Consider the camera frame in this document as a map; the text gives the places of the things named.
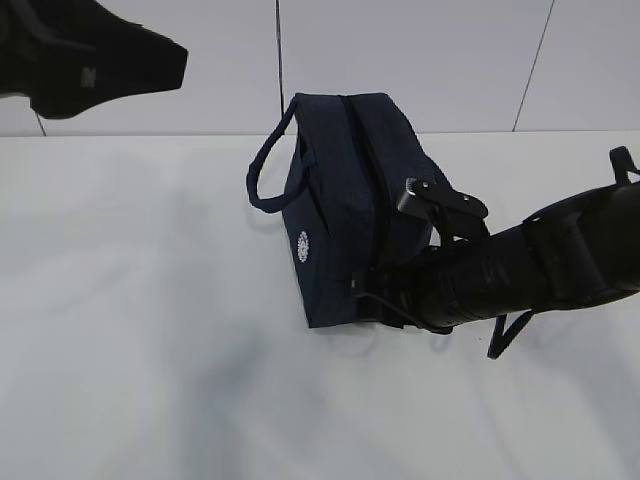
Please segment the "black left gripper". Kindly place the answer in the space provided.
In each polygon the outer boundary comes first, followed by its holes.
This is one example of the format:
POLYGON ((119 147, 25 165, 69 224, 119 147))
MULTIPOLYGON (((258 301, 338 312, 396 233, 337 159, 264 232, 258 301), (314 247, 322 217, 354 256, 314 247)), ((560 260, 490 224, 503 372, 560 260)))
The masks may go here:
POLYGON ((181 88, 188 50, 97 1, 4 1, 1 95, 49 120, 181 88))

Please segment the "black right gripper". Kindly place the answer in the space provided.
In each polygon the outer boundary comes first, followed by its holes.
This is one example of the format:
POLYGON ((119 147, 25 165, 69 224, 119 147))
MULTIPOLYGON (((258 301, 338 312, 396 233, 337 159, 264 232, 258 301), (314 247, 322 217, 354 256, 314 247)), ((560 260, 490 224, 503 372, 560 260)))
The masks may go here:
POLYGON ((437 259, 439 249, 423 249, 405 264, 356 271, 351 294, 358 322, 377 322, 392 328, 417 327, 434 334, 449 334, 449 326, 436 326, 422 318, 416 304, 416 272, 437 259))

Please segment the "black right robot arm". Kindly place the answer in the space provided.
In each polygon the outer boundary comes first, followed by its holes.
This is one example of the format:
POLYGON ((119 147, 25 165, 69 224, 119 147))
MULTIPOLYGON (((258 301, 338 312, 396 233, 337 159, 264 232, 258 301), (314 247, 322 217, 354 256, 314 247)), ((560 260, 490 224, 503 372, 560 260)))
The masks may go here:
POLYGON ((621 182, 549 205, 490 234, 488 211, 461 192, 416 182, 397 208, 441 243, 400 266, 355 276, 366 313, 438 334, 518 311, 578 310, 639 291, 639 185, 621 182))

